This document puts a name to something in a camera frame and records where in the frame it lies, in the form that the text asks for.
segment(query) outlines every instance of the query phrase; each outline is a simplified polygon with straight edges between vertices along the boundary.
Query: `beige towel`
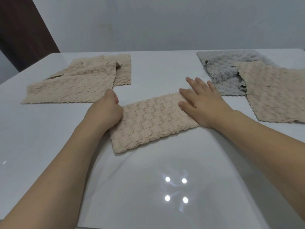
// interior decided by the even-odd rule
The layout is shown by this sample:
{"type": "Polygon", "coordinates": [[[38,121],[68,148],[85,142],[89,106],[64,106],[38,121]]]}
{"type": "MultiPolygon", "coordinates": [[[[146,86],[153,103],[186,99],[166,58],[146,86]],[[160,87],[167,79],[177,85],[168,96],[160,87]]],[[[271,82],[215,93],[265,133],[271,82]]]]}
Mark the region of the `beige towel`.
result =
{"type": "Polygon", "coordinates": [[[305,69],[286,69],[262,61],[235,62],[258,120],[305,122],[305,69]]]}
{"type": "Polygon", "coordinates": [[[124,106],[122,120],[110,129],[115,153],[198,127],[198,123],[178,106],[185,100],[179,92],[124,106]]]}
{"type": "Polygon", "coordinates": [[[131,84],[130,55],[79,58],[27,87],[22,104],[95,102],[113,86],[131,84]]]}

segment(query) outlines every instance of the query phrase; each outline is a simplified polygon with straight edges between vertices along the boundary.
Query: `glossy table surface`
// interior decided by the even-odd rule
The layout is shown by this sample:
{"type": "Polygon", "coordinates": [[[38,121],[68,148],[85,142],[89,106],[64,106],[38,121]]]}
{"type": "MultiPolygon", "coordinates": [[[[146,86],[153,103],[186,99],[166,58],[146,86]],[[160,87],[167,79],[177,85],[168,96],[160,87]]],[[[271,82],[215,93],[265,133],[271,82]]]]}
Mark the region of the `glossy table surface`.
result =
{"type": "MultiPolygon", "coordinates": [[[[257,51],[279,66],[305,68],[303,50],[257,51]]],[[[196,52],[124,52],[131,54],[132,84],[114,87],[120,104],[188,88],[186,76],[209,80],[196,52]]],[[[21,105],[26,86],[67,67],[74,58],[120,53],[51,54],[0,85],[0,219],[57,155],[91,105],[21,105]]],[[[224,99],[256,120],[245,97],[224,99]]],[[[304,124],[263,124],[305,142],[304,124]]],[[[80,227],[305,227],[277,190],[214,130],[187,130],[119,156],[106,134],[98,150],[80,227]]]]}

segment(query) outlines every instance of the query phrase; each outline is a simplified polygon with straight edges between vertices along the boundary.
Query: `textured towel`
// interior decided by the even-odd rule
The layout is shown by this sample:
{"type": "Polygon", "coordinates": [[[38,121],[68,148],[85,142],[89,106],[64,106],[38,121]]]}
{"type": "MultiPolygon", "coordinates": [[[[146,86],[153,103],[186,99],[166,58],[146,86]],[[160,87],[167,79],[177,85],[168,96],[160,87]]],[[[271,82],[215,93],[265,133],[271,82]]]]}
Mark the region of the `textured towel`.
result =
{"type": "Polygon", "coordinates": [[[305,69],[286,69],[262,61],[235,62],[247,85],[247,99],[258,120],[305,122],[305,69]]]}
{"type": "Polygon", "coordinates": [[[131,84],[130,55],[79,58],[27,87],[22,104],[95,102],[113,86],[131,84]]]}
{"type": "Polygon", "coordinates": [[[211,77],[217,90],[222,96],[245,96],[246,84],[233,66],[236,61],[264,61],[276,66],[272,61],[254,50],[207,51],[197,52],[202,65],[211,77]]]}
{"type": "Polygon", "coordinates": [[[198,127],[198,123],[178,106],[185,100],[179,92],[124,106],[122,120],[110,129],[113,151],[128,149],[198,127]]]}

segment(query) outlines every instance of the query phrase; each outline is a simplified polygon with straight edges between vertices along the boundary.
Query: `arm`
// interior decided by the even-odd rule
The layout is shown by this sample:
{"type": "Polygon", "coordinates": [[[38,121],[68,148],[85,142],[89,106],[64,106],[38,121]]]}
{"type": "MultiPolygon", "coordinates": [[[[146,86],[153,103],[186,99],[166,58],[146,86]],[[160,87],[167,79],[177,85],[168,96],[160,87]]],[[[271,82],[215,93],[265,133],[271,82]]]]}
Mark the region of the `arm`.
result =
{"type": "Polygon", "coordinates": [[[194,92],[180,89],[181,109],[201,126],[214,128],[237,145],[305,220],[305,143],[232,110],[211,81],[186,78],[194,92]]]}
{"type": "Polygon", "coordinates": [[[123,115],[113,90],[95,102],[70,139],[4,218],[0,229],[55,229],[76,226],[85,179],[102,135],[123,115]]]}

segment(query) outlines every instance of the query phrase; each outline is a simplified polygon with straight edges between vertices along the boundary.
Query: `dark brown door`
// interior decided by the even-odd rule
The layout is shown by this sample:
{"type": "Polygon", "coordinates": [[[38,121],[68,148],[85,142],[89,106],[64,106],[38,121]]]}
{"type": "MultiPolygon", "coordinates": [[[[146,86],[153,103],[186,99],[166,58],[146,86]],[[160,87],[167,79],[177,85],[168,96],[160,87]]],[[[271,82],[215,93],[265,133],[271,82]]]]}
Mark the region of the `dark brown door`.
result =
{"type": "Polygon", "coordinates": [[[32,0],[0,0],[0,50],[19,72],[60,52],[32,0]]]}

